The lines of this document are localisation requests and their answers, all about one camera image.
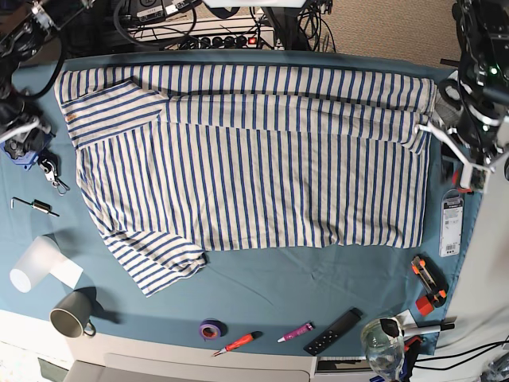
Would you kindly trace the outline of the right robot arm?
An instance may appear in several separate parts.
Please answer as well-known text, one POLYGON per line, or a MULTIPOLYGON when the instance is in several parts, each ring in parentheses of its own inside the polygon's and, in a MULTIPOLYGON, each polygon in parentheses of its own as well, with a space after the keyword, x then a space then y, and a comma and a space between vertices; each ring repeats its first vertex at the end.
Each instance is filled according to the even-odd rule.
POLYGON ((1 38, 1 142, 24 142, 31 131, 45 134, 50 129, 41 121, 41 114, 30 106, 47 94, 63 67, 67 42, 64 27, 77 15, 93 7, 93 1, 33 1, 24 8, 25 15, 1 38), (60 41, 60 57, 48 83, 34 94, 18 91, 12 76, 22 62, 37 55, 52 38, 60 41))

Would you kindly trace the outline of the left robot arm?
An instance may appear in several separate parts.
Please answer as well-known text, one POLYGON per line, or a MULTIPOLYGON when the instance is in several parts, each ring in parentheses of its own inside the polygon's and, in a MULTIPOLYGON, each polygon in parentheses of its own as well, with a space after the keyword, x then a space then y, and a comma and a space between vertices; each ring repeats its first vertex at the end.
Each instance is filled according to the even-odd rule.
POLYGON ((442 98, 460 112, 460 141, 478 164, 491 164, 506 149, 498 144, 508 115, 508 2, 457 1, 460 59, 457 78, 442 80, 442 98))

